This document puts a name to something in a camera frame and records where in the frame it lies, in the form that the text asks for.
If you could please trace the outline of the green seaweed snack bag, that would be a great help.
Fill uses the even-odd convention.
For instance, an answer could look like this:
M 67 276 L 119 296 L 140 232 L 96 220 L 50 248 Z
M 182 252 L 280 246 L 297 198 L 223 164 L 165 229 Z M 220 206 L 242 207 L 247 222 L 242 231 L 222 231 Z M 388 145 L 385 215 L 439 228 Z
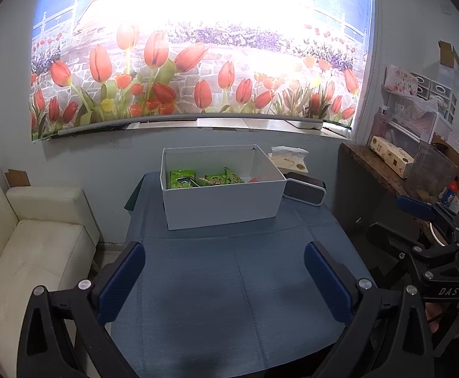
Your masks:
M 231 169 L 229 169 L 228 167 L 225 167 L 224 174 L 226 178 L 226 183 L 228 184 L 244 183 L 244 180 L 239 175 L 237 175 L 235 172 L 233 172 Z
M 197 186 L 196 172 L 194 170 L 175 170 L 169 172 L 170 189 L 185 189 Z
M 212 174 L 212 175 L 205 175 L 204 180 L 207 182 L 208 185 L 224 185 L 228 184 L 228 178 L 225 174 Z

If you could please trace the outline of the beige patterned carton box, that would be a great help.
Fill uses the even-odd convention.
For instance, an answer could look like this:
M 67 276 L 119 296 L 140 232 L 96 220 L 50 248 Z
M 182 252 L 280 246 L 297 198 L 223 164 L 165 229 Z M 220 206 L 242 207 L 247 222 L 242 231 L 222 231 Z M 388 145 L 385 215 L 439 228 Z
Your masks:
M 414 158 L 403 148 L 396 147 L 387 139 L 378 136 L 370 139 L 369 146 L 400 178 L 409 177 Z

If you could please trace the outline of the pink bottle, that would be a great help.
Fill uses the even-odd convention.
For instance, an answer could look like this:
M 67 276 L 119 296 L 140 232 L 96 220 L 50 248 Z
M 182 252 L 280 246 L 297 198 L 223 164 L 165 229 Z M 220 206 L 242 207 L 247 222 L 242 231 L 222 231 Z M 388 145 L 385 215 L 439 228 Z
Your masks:
M 370 139 L 373 137 L 385 137 L 385 131 L 388 124 L 388 107 L 382 105 L 378 107 L 373 119 L 370 130 Z

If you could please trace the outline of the blue tablecloth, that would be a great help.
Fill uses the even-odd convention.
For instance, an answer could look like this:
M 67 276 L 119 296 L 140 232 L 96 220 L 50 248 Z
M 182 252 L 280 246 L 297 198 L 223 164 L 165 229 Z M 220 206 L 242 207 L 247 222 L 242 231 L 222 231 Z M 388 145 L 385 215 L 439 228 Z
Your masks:
M 247 375 L 334 343 L 343 326 L 305 268 L 308 242 L 369 275 L 327 207 L 283 199 L 272 219 L 170 231 L 155 172 L 142 180 L 127 240 L 142 243 L 146 265 L 112 339 L 141 377 Z

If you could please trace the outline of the green seaweed snack bag front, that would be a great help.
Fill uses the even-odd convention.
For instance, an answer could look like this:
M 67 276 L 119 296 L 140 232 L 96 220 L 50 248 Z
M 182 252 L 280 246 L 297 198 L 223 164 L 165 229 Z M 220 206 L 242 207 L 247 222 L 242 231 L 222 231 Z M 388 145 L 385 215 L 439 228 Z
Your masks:
M 194 170 L 175 170 L 169 172 L 170 189 L 185 189 L 197 186 L 196 172 Z

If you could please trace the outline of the tissue box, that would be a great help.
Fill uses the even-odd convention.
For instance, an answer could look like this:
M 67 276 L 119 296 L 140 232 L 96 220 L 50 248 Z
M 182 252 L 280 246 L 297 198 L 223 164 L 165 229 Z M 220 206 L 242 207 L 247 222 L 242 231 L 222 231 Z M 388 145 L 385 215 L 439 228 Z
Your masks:
M 271 148 L 268 157 L 282 173 L 306 174 L 308 168 L 305 164 L 305 158 L 308 154 L 309 152 L 303 148 L 277 146 Z

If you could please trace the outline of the tulip flower window blind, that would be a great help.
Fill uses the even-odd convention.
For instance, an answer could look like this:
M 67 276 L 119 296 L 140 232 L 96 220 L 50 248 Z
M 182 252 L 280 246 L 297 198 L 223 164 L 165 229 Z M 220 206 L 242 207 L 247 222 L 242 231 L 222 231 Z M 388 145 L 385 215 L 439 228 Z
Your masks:
M 373 0 L 37 0 L 31 138 L 127 119 L 355 124 Z

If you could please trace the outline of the black grey bluetooth speaker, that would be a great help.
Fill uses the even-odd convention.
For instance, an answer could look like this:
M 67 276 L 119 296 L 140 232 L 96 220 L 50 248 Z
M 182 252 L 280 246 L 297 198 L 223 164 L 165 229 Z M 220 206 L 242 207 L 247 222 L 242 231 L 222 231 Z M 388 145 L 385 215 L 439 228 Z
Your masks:
M 283 196 L 315 207 L 323 204 L 327 188 L 323 181 L 303 174 L 289 172 L 285 175 Z

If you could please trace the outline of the clear plastic container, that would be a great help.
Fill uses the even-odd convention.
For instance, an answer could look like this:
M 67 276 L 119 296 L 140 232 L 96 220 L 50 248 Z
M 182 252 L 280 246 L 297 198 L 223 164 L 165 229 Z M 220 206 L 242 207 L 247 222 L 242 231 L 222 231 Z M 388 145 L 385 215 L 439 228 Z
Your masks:
M 456 177 L 457 166 L 435 146 L 421 141 L 405 190 L 411 198 L 434 204 Z

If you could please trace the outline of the white storage box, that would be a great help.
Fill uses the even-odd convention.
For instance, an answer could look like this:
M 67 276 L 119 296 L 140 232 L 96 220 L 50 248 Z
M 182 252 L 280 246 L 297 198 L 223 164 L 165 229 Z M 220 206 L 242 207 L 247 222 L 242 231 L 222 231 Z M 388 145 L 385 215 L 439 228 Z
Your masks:
M 244 183 L 169 188 L 169 172 L 194 170 L 196 177 L 228 167 Z M 258 183 L 249 183 L 258 178 Z M 286 178 L 256 144 L 164 148 L 160 187 L 169 230 L 235 224 L 275 217 Z

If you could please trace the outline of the wooden side shelf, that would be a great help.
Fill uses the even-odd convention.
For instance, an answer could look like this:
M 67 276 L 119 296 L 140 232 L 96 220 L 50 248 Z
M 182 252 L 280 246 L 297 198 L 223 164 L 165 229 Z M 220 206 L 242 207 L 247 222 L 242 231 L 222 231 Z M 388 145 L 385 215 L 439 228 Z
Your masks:
M 370 148 L 352 142 L 340 144 L 332 212 L 344 229 L 375 221 L 423 224 L 397 208 L 396 199 L 401 195 L 408 195 L 405 181 Z

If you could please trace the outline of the clear drawer organizer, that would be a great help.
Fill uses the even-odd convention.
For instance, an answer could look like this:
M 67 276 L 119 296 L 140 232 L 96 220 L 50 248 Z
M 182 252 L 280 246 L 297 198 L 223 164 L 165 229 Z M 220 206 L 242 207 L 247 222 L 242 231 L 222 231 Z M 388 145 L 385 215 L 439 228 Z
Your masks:
M 453 132 L 456 96 L 451 87 L 411 72 L 418 79 L 415 96 L 391 92 L 382 86 L 383 105 L 391 122 L 414 139 L 431 143 L 435 135 L 448 139 Z

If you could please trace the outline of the cream leather sofa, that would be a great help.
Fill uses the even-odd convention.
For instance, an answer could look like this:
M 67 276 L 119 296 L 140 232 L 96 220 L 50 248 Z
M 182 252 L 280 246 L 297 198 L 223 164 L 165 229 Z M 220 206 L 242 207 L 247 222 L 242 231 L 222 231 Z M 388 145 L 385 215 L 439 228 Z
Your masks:
M 16 375 L 32 290 L 71 289 L 89 275 L 101 233 L 80 188 L 0 185 L 0 374 Z

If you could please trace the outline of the floral tissue pack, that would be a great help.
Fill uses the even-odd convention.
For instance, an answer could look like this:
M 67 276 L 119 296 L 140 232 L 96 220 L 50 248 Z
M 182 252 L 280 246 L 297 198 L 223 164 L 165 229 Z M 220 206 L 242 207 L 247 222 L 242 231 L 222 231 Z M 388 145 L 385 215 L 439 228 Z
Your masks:
M 394 65 L 388 65 L 384 88 L 391 92 L 415 96 L 418 92 L 418 79 L 410 72 Z

